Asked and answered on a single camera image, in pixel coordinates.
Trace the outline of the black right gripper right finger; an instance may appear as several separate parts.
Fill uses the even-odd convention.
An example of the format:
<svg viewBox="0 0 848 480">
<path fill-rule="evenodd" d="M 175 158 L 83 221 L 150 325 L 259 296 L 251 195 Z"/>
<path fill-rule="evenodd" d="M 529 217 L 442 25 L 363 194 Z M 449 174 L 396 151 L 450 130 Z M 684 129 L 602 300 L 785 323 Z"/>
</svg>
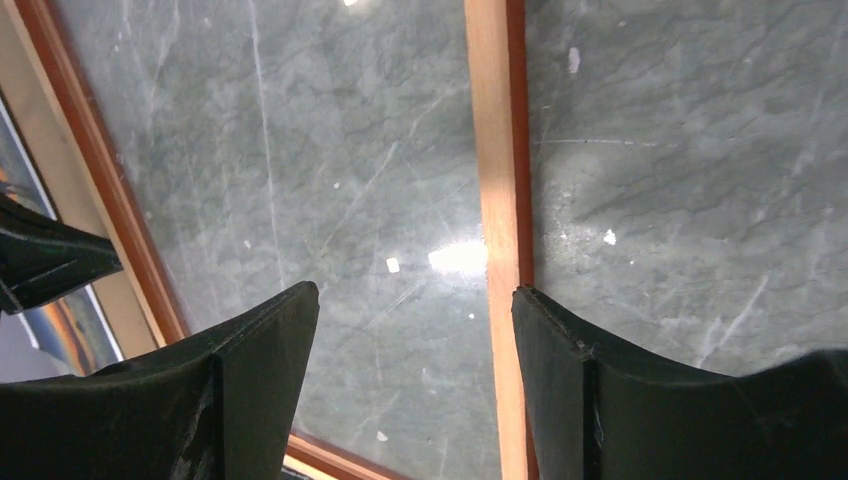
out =
<svg viewBox="0 0 848 480">
<path fill-rule="evenodd" d="M 652 353 L 539 290 L 513 295 L 544 479 L 843 479 L 847 354 L 733 377 Z"/>
</svg>

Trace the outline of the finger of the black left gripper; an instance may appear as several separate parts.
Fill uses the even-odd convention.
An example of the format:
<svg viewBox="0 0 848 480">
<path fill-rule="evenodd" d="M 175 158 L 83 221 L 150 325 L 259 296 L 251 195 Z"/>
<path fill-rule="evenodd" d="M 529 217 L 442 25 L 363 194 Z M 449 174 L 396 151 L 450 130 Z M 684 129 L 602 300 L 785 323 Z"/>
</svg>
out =
<svg viewBox="0 0 848 480">
<path fill-rule="evenodd" d="M 40 307 L 123 269 L 112 242 L 1 198 L 1 311 Z"/>
</svg>

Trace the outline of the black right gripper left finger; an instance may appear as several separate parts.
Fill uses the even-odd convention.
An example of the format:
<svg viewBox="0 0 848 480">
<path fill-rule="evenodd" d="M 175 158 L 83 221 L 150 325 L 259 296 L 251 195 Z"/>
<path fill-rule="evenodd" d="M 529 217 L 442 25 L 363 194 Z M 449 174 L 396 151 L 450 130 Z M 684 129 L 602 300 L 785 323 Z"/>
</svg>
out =
<svg viewBox="0 0 848 480">
<path fill-rule="evenodd" d="M 92 375 L 4 384 L 2 477 L 278 477 L 318 316 L 303 281 Z"/>
</svg>

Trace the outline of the sunset landscape photo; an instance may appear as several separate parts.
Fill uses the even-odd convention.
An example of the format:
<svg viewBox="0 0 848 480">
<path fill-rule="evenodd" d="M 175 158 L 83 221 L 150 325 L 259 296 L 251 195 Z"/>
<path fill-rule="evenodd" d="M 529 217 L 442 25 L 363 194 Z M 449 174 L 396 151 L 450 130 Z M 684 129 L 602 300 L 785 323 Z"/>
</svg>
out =
<svg viewBox="0 0 848 480">
<path fill-rule="evenodd" d="M 1 194 L 54 220 L 52 198 L 5 102 L 1 103 Z M 92 374 L 125 359 L 92 286 L 17 316 L 5 315 L 1 380 Z"/>
</svg>

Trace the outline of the orange wooden picture frame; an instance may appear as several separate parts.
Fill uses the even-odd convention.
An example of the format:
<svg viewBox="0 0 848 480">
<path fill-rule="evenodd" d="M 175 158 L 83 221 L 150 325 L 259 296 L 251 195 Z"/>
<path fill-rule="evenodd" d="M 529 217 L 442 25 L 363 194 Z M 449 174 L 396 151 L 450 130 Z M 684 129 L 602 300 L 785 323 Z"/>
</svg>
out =
<svg viewBox="0 0 848 480">
<path fill-rule="evenodd" d="M 300 280 L 289 461 L 534 479 L 505 1 L 6 1 L 158 343 Z"/>
</svg>

